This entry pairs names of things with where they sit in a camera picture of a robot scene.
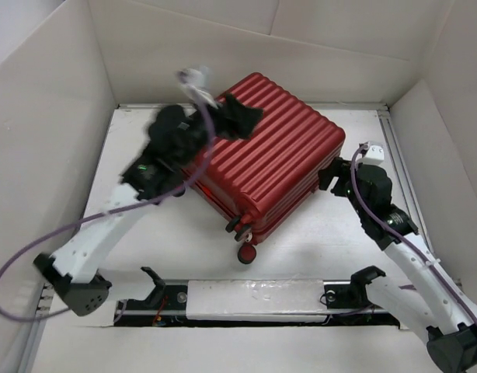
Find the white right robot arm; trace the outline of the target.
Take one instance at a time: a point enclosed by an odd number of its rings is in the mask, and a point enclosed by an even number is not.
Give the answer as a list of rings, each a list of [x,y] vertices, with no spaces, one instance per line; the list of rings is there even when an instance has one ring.
[[[392,181],[375,165],[337,157],[319,171],[319,188],[345,197],[366,235],[406,275],[396,284],[376,266],[352,274],[345,285],[325,287],[331,309],[378,306],[412,330],[442,372],[477,365],[477,305],[440,265],[410,216],[392,203]]]

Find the red hard-shell suitcase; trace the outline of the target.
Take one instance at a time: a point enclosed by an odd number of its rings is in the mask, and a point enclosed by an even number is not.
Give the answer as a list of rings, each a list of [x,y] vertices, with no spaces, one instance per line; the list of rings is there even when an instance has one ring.
[[[227,91],[263,110],[252,137],[216,139],[211,164],[193,189],[225,220],[250,264],[264,242],[319,188],[318,172],[338,157],[344,129],[277,83],[253,72]]]

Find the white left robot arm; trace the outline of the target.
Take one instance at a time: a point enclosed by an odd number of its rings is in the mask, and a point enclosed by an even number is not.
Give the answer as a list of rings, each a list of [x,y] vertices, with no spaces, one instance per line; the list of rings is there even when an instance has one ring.
[[[263,110],[240,103],[232,94],[222,102],[194,101],[187,115],[178,104],[163,106],[147,127],[148,142],[125,169],[97,219],[50,255],[41,253],[34,266],[52,285],[68,309],[83,317],[104,302],[138,300],[158,306],[165,282],[150,267],[137,271],[103,270],[110,251],[134,224],[167,197],[179,197],[207,165],[190,177],[183,168],[199,154],[210,155],[215,138],[247,140],[263,118]]]

